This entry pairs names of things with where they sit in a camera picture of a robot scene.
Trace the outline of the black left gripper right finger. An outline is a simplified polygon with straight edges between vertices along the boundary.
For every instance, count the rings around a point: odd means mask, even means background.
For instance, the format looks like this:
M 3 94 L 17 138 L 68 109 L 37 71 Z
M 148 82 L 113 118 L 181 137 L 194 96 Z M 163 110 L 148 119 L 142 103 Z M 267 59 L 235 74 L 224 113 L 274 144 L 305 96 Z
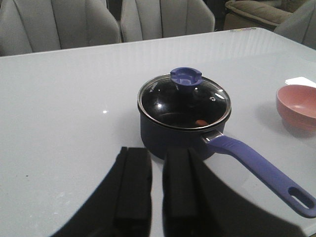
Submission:
M 192 149 L 168 149 L 162 182 L 166 237 L 304 236 L 233 191 Z

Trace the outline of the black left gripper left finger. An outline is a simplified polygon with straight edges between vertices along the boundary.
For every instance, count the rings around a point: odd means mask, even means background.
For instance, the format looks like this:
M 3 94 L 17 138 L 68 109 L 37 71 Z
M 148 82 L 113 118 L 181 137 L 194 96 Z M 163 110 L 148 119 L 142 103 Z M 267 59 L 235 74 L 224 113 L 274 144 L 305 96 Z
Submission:
M 148 237 L 152 164 L 145 148 L 122 147 L 96 190 L 55 237 Z

